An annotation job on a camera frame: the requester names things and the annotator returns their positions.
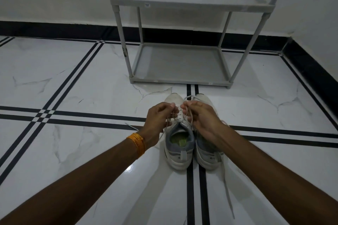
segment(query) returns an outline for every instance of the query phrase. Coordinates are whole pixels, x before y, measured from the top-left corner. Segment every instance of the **black baseboard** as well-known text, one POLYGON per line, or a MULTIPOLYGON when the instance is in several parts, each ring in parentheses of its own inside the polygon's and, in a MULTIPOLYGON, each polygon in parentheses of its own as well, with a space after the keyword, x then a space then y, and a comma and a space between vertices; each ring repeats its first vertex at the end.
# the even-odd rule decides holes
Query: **black baseboard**
POLYGON ((283 52, 338 117, 338 82, 294 40, 285 46, 283 52))
MULTIPOLYGON (((127 42, 140 42, 138 28, 124 27, 123 32, 127 42)), ((120 40, 115 26, 40 22, 0 21, 0 35, 31 38, 120 40)), ((145 42, 153 43, 217 46, 221 33, 144 28, 143 38, 145 42)), ((227 33, 222 48, 245 49, 250 39, 251 35, 227 33)), ((286 37, 260 35, 252 49, 281 51, 286 41, 286 37)))

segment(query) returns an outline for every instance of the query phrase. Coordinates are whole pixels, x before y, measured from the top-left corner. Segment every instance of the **gray shoe rack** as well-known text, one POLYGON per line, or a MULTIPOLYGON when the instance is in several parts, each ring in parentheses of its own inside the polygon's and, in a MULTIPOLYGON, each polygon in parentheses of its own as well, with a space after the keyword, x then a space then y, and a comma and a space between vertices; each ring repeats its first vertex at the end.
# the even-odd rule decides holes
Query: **gray shoe rack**
POLYGON ((275 8, 277 0, 110 0, 115 14, 121 45, 128 68, 129 80, 134 82, 189 83, 198 85, 232 86, 265 22, 275 8), (133 67, 130 66, 127 46, 122 30, 120 5, 137 9, 141 44, 133 67), (218 46, 176 45, 144 43, 140 8, 155 7, 177 9, 219 9, 229 12, 218 46), (263 13, 260 23, 231 75, 221 44, 232 12, 263 13))

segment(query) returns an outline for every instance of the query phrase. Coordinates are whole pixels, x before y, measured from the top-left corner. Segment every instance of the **shoe insole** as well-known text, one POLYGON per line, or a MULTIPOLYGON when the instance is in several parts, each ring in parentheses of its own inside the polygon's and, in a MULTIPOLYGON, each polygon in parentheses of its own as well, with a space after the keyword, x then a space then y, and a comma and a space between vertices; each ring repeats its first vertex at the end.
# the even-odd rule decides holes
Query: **shoe insole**
POLYGON ((188 132, 174 133, 170 138, 170 142, 176 143, 180 147, 185 147, 187 145, 188 138, 189 138, 188 132))

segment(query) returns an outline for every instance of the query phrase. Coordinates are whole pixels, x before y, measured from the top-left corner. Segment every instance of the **white wall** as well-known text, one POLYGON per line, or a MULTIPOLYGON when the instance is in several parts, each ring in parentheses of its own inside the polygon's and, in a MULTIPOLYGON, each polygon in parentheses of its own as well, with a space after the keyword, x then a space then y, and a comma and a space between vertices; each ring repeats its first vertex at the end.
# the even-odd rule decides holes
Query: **white wall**
MULTIPOLYGON (((319 63, 338 79, 336 40, 337 0, 278 0, 262 34, 293 36, 319 63)), ((221 32, 227 13, 142 9, 144 27, 221 32)), ((137 27, 135 8, 121 7, 124 26, 137 27)), ((251 34, 260 14, 234 13, 229 32, 251 34)), ((0 20, 116 25, 109 0, 0 0, 0 20)))

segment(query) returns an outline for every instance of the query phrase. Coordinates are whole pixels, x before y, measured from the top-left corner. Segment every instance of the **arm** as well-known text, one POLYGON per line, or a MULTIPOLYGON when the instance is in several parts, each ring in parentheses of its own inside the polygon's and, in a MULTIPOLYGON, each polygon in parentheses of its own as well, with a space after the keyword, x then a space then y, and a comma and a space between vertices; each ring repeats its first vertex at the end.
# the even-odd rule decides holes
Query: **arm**
MULTIPOLYGON (((171 112, 179 111, 175 104, 165 102, 149 110, 144 127, 138 132, 144 139, 145 150, 156 145, 171 112)), ((139 158, 137 151, 136 144, 125 139, 41 190, 5 216, 0 224, 77 223, 116 178, 139 158)))
POLYGON ((224 125, 207 104, 186 102, 194 126, 260 189, 290 224, 338 224, 338 202, 224 125))

